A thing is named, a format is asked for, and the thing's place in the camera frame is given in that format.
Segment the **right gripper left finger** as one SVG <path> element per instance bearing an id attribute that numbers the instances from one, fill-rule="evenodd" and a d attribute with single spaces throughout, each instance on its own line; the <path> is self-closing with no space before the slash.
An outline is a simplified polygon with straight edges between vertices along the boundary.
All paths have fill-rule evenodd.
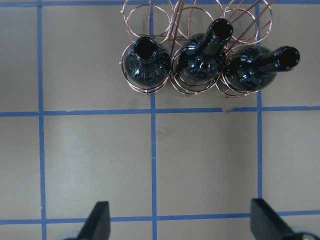
<path id="1" fill-rule="evenodd" d="M 78 240 L 108 240 L 111 235 L 108 201 L 98 201 L 77 235 Z"/>

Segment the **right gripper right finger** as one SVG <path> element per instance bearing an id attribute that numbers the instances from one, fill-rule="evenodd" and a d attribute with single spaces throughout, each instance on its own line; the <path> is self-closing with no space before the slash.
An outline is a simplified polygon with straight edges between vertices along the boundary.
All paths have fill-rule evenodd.
<path id="1" fill-rule="evenodd" d="M 262 198 L 250 202 L 250 230 L 256 240 L 302 240 Z"/>

